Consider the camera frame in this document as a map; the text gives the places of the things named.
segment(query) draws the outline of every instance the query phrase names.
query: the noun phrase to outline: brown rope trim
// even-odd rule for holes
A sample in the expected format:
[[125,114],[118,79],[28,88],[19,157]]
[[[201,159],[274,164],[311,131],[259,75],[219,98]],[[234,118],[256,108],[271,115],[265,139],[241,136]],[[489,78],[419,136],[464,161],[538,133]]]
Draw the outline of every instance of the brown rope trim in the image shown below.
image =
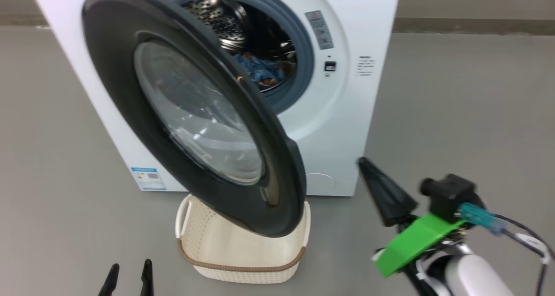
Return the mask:
[[224,265],[221,265],[221,264],[205,263],[205,262],[200,262],[198,260],[190,258],[186,254],[186,252],[183,250],[181,239],[177,239],[177,248],[179,249],[179,253],[183,257],[183,259],[185,259],[189,263],[192,263],[195,266],[210,268],[210,269],[216,269],[216,270],[239,271],[239,272],[278,272],[278,271],[284,271],[284,270],[287,270],[287,269],[295,266],[295,264],[297,264],[301,260],[301,258],[303,257],[303,254],[305,253],[305,250],[307,250],[306,247],[304,247],[304,246],[301,247],[301,250],[299,251],[299,254],[295,257],[295,259],[293,259],[291,262],[289,262],[287,264],[284,264],[283,266],[277,266],[277,267],[235,267],[235,266],[224,266]]

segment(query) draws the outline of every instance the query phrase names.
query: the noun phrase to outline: laundry basket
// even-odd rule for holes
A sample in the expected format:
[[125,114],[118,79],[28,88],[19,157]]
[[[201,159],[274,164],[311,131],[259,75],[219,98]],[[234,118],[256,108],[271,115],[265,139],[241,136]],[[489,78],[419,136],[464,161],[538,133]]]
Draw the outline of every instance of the laundry basket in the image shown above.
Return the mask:
[[285,237],[263,237],[234,225],[188,195],[179,205],[175,237],[183,258],[203,276],[236,283],[272,284],[289,280],[310,233],[310,206]]

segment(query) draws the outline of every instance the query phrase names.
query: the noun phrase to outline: concrete floor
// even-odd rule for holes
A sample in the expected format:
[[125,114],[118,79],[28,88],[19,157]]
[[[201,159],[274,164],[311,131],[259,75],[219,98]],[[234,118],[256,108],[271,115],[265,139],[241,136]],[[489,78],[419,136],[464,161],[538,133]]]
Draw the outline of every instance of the concrete floor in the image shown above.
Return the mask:
[[[0,29],[0,294],[95,295],[112,263],[115,296],[136,296],[145,258],[159,296],[410,296],[369,258],[394,230],[381,227],[365,188],[311,198],[311,239],[289,282],[209,280],[173,239],[181,193],[140,192],[48,30]],[[555,39],[394,35],[367,155],[408,191],[455,173],[478,183],[493,211],[555,245]],[[472,231],[516,295],[531,295],[539,260],[506,238]],[[555,293],[555,270],[544,295]]]

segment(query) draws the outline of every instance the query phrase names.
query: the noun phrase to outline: laundry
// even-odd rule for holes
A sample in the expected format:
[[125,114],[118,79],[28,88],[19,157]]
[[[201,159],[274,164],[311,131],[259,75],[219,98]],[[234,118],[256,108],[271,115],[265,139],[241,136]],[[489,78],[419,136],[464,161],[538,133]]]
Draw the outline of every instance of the laundry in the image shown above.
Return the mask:
[[260,89],[273,87],[285,79],[280,62],[258,59],[251,53],[237,54],[233,57]]

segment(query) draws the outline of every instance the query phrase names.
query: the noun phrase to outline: transparent door glass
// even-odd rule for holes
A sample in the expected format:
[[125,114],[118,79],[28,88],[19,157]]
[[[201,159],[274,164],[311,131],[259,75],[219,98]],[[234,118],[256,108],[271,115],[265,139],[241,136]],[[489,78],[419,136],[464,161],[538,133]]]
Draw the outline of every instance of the transparent door glass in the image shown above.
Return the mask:
[[262,160],[246,125],[196,65],[153,42],[137,46],[134,64],[145,96],[182,150],[234,183],[260,179]]

